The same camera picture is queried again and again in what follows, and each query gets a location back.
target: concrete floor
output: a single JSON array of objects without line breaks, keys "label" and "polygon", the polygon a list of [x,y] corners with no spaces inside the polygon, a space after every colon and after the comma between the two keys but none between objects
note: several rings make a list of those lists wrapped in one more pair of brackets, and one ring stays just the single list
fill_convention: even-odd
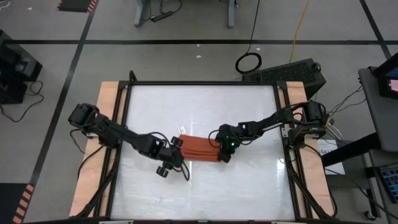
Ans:
[{"label": "concrete floor", "polygon": [[[398,2],[365,2],[382,38],[398,40]],[[83,35],[83,39],[248,40],[256,1],[240,0],[238,3],[235,29],[226,28],[227,4],[214,0],[183,0],[182,9],[172,17],[157,23],[148,21],[135,28],[135,1],[99,0],[88,34]],[[72,127],[67,118],[77,103],[96,103],[101,82],[125,80],[130,70],[135,71],[139,80],[239,80],[241,76],[235,71],[234,63],[248,47],[247,44],[120,45],[114,42],[83,45],[79,40],[89,16],[57,12],[57,4],[58,1],[48,0],[13,0],[9,7],[0,11],[0,29],[13,39],[54,40],[22,45],[44,66],[39,77],[44,82],[44,102],[33,107],[20,123],[0,116],[0,182],[28,183],[46,137],[50,143],[25,222],[68,217],[82,154],[68,135]],[[254,39],[292,40],[304,5],[305,0],[261,0]],[[165,11],[176,7],[176,0],[165,3]],[[157,14],[158,8],[159,3],[153,1],[152,13]],[[298,40],[357,40],[341,45],[314,41],[296,47],[294,60],[311,57],[322,65],[327,84],[319,91],[317,101],[329,109],[359,87],[358,69],[377,66],[386,59],[380,45],[360,42],[377,40],[377,37],[357,0],[312,1]],[[262,67],[267,68],[287,63],[291,45],[277,41],[252,45],[251,49],[261,54]],[[391,54],[398,52],[396,45],[389,45],[388,49]],[[243,68],[252,66],[253,61],[243,61]],[[64,104],[58,104],[62,110],[54,120],[65,82],[70,82],[70,88]],[[346,104],[362,99],[363,93],[357,93]],[[4,109],[18,117],[33,101],[27,98],[21,105]],[[335,120],[336,127],[347,140],[374,132],[366,103],[337,113]],[[49,127],[55,128],[50,135]],[[77,138],[83,147],[85,139]],[[357,190],[332,189],[332,192],[339,207],[338,217],[347,221],[367,221],[362,214],[369,210],[369,203]],[[376,223],[386,222],[385,215],[382,216]]]}]

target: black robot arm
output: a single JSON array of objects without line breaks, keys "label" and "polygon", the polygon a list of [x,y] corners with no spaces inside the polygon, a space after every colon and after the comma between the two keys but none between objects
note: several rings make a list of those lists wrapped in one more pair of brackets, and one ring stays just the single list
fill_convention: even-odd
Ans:
[{"label": "black robot arm", "polygon": [[172,142],[169,142],[167,138],[161,139],[152,135],[155,133],[137,134],[100,114],[96,106],[86,103],[77,105],[68,121],[72,126],[80,129],[84,135],[97,134],[99,143],[103,146],[116,148],[125,141],[131,144],[139,154],[162,161],[162,167],[159,166],[156,171],[162,177],[167,177],[168,170],[182,165],[183,156],[180,150],[182,140],[179,138],[173,137]]},{"label": "black robot arm", "polygon": [[[294,118],[294,111],[299,108],[302,108],[301,120]],[[248,145],[266,131],[284,124],[296,124],[296,127],[289,130],[291,145],[303,142],[306,134],[316,134],[321,137],[325,134],[327,118],[328,115],[322,104],[309,101],[282,108],[261,121],[241,122],[237,126],[223,124],[218,128],[215,139],[220,144],[218,160],[229,162],[231,155],[241,144]]]}]

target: orange cloth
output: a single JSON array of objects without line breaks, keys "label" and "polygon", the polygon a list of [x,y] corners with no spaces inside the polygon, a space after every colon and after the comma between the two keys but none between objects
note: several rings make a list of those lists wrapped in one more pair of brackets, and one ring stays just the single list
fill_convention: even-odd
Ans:
[{"label": "orange cloth", "polygon": [[[180,135],[182,140],[181,152],[185,159],[219,162],[217,159],[220,149],[210,145],[207,138]],[[218,146],[214,139],[210,139],[212,145]]]}]

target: wooden board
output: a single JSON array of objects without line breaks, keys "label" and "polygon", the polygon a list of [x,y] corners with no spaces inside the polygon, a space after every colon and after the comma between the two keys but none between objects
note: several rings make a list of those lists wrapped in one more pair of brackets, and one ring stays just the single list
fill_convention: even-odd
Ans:
[{"label": "wooden board", "polygon": [[[290,104],[306,102],[307,97],[305,95],[304,86],[301,82],[288,82],[287,83],[288,94]],[[116,94],[118,91],[118,82],[103,82],[101,90],[98,96],[97,107],[102,114],[105,114],[109,118],[113,115],[113,108],[116,99]],[[118,111],[118,122],[121,121],[121,114],[123,111],[124,100],[121,100],[121,108]],[[305,143],[318,149],[317,141],[314,139],[306,139]],[[99,148],[97,139],[89,139],[86,146],[85,157],[94,152]],[[83,207],[90,201],[93,194],[98,189],[98,184],[100,182],[100,175],[104,161],[105,150],[100,151],[95,156],[87,161],[85,166],[82,168],[80,173],[80,178],[78,180],[75,196],[73,198],[73,203],[70,211],[70,216],[76,215],[81,212]],[[317,154],[315,154],[311,149],[301,149],[300,155],[303,163],[303,170],[305,174],[305,180],[307,183],[307,188],[317,200],[319,205],[322,206],[327,214],[333,214],[333,207],[330,200],[330,194],[328,191],[328,186],[326,182],[325,172],[323,170],[322,161]],[[303,202],[303,195],[296,187],[298,206],[300,211],[300,216],[305,217],[305,208]],[[100,215],[104,215],[106,203],[108,201],[109,189],[105,191],[103,202],[101,206]]]}]

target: yellow cable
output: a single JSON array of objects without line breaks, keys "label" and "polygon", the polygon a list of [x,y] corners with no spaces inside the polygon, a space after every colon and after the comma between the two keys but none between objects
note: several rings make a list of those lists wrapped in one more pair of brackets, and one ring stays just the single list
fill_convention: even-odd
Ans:
[{"label": "yellow cable", "polygon": [[304,11],[303,11],[303,13],[301,14],[300,22],[298,23],[296,32],[294,33],[293,46],[292,46],[292,51],[291,51],[291,53],[290,53],[289,63],[292,62],[293,54],[294,54],[294,48],[295,48],[295,46],[296,46],[297,34],[298,34],[299,30],[300,30],[301,23],[302,23],[303,20],[304,20],[304,16],[305,16],[305,13],[307,12],[308,5],[310,4],[310,1],[311,1],[311,0],[307,0],[307,3],[306,3],[305,8],[304,8]]}]

